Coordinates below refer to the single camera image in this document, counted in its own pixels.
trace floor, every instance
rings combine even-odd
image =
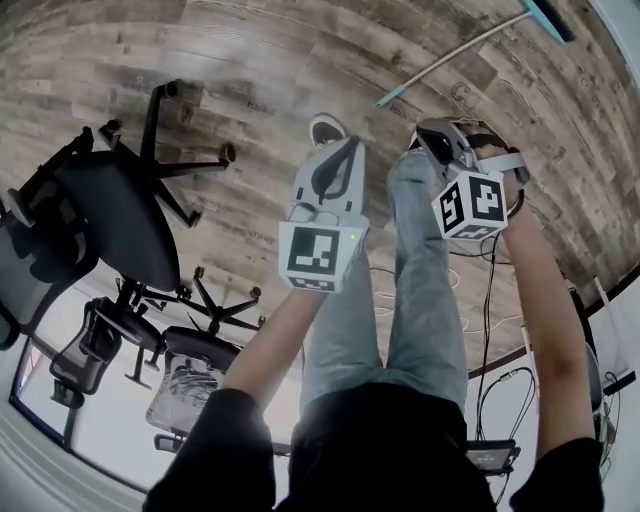
[[[260,286],[272,311],[286,293],[276,270],[278,222],[310,154],[315,113],[332,113],[367,145],[367,247],[371,265],[384,269],[394,260],[385,178],[415,123],[478,117],[524,152],[533,174],[528,200],[589,304],[594,275],[609,289],[639,261],[640,103],[587,0],[562,3],[576,42],[561,48],[525,20],[373,109],[438,56],[521,11],[517,0],[3,2],[0,195],[83,125],[119,118],[124,141],[137,147],[150,91],[180,78],[181,97],[161,114],[159,159],[215,159],[225,141],[239,154],[224,174],[169,185],[203,212],[193,230],[170,219],[182,273],[189,278],[204,265],[212,285],[245,296]],[[452,256],[450,266],[475,368],[489,265]],[[391,275],[372,275],[375,291],[393,293]],[[378,310],[384,352],[393,301],[376,295],[376,304],[387,308]],[[512,269],[499,265],[492,324],[519,313]],[[492,331],[490,360],[522,345],[521,323],[506,320]]]

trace hand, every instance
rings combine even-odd
[[[492,134],[491,130],[489,130],[488,128],[476,124],[459,123],[457,126],[466,135],[476,135],[478,133]],[[494,146],[493,144],[482,146],[481,148],[476,149],[475,152],[479,160],[507,154],[507,151],[505,149]],[[520,187],[518,185],[518,180],[516,179],[515,172],[507,171],[502,174],[504,176],[502,180],[502,184],[504,186],[504,197],[507,202],[507,210],[510,210],[518,202],[518,193]]]

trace black cable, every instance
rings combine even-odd
[[[516,202],[516,205],[508,213],[507,218],[511,219],[511,218],[515,217],[516,213],[518,213],[520,211],[520,209],[522,208],[523,204],[524,204],[524,189],[521,188],[518,191],[518,201]]]
[[[511,434],[509,434],[509,439],[514,439],[515,438],[516,433],[520,429],[520,425],[522,425],[522,422],[524,421],[524,418],[527,415],[527,413],[529,412],[531,404],[533,403],[533,400],[536,397],[536,387],[535,387],[536,386],[536,379],[535,379],[531,369],[527,368],[526,366],[522,366],[521,368],[517,368],[514,371],[525,371],[525,372],[529,373],[530,379],[529,379],[529,389],[527,389],[527,394],[524,396],[524,401],[522,402],[522,407],[520,408],[520,412],[518,413],[518,416],[516,417],[516,421],[513,424],[513,429],[511,429]]]
[[[529,409],[531,408],[531,405],[533,404],[533,401],[535,399],[536,396],[536,389],[535,389],[535,377],[533,375],[533,372],[531,371],[530,368],[526,367],[526,366],[521,366],[519,368],[515,368],[503,375],[500,376],[500,378],[498,378],[498,380],[494,381],[491,383],[491,385],[485,390],[485,392],[482,395],[482,399],[480,401],[480,413],[478,415],[478,430],[480,432],[480,441],[485,441],[486,440],[486,436],[484,434],[484,425],[482,423],[482,412],[484,410],[484,403],[487,399],[487,397],[489,396],[489,392],[500,382],[505,382],[506,380],[510,379],[511,377],[514,377],[516,374],[518,374],[519,372],[524,371],[527,372],[529,374],[529,389],[527,389],[527,393],[524,397],[524,400],[522,401],[522,407],[520,407],[520,411],[518,412],[518,415],[516,416],[516,419],[513,423],[513,427],[511,429],[511,433],[509,434],[509,439],[513,439],[516,435],[516,433],[518,432],[518,430],[520,429],[520,426],[522,425],[524,418],[526,417],[527,413],[529,412]]]
[[[507,485],[509,485],[510,476],[511,476],[511,473],[507,473],[507,479],[504,482],[504,487],[502,488],[502,491],[500,491],[500,496],[498,496],[498,499],[496,500],[496,507],[500,504],[500,502],[502,501],[502,498],[504,497],[504,493],[507,490]]]
[[[478,388],[478,399],[476,401],[476,441],[481,439],[481,423],[480,423],[480,403],[482,400],[482,388],[484,386],[484,376],[487,370],[487,357],[489,355],[489,340],[491,339],[491,285],[493,284],[493,275],[495,271],[496,249],[498,247],[498,236],[493,241],[491,250],[491,269],[489,271],[489,284],[487,286],[487,295],[484,299],[484,354],[482,356],[482,371],[480,373],[480,387]]]
[[[387,274],[391,274],[393,277],[396,276],[396,273],[393,270],[389,270],[387,268],[382,267],[369,267],[369,270],[379,270],[380,272],[386,272]]]
[[[616,382],[618,382],[618,378],[615,376],[615,374],[613,372],[607,372],[607,373],[604,374],[604,376],[605,376],[605,378],[607,380],[613,380],[614,384]],[[618,395],[618,414],[617,414],[617,417],[616,417],[616,427],[615,427],[615,431],[616,431],[615,434],[616,434],[616,437],[617,437],[618,436],[618,427],[620,425],[620,410],[622,409],[622,394],[620,393],[620,390],[618,390],[616,392],[616,394]],[[600,428],[605,428],[605,425],[604,424],[600,425]],[[611,454],[611,450],[612,449],[613,449],[613,443],[609,443],[608,446],[607,446],[607,451],[605,452],[604,459],[602,460],[602,464],[600,464],[601,468],[602,468],[602,466],[604,466],[604,464],[607,462],[607,460],[609,461],[609,463],[611,463],[611,460],[609,459],[609,455]]]
[[[456,252],[456,251],[449,251],[449,254],[453,254],[454,256],[462,256],[463,258],[482,258],[484,261],[491,263],[491,260],[487,258],[487,256],[491,256],[491,251],[484,250],[484,243],[488,240],[495,240],[496,237],[497,235],[493,237],[490,236],[482,240],[482,242],[480,242],[480,252],[478,254],[473,254],[470,252],[462,253],[462,252]],[[460,249],[462,249],[463,251],[465,250],[462,247],[460,247],[458,244],[455,244],[455,245]],[[512,265],[512,263],[510,261],[496,261],[496,265]]]

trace strap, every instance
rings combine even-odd
[[[514,207],[507,212],[507,219],[511,219],[516,213],[518,213],[520,211],[520,208],[522,208],[523,204],[524,204],[524,189],[520,189],[518,191],[518,201],[516,202]]]
[[[498,146],[499,148],[505,149],[507,151],[509,150],[509,146],[507,146],[507,143],[493,133],[476,133],[475,135],[467,135],[466,139],[471,146],[471,149],[478,149],[484,146],[492,145]]]
[[[508,153],[478,161],[478,168],[483,174],[505,172],[520,167],[526,167],[522,153]]]

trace person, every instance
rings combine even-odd
[[[464,126],[468,134],[478,126]],[[345,136],[320,116],[322,146]],[[479,158],[503,150],[485,146]],[[447,277],[448,248],[430,194],[435,173],[415,142],[388,176],[397,231],[389,357],[377,348],[363,250],[340,294],[293,289],[235,359],[144,510],[266,511],[275,506],[273,450],[262,419],[313,323],[292,437],[289,494],[276,510],[496,510],[465,456],[467,364]],[[509,206],[515,178],[505,177]],[[518,512],[603,509],[585,338],[562,275],[525,204],[502,237],[515,269],[539,378],[536,465],[512,496]]]

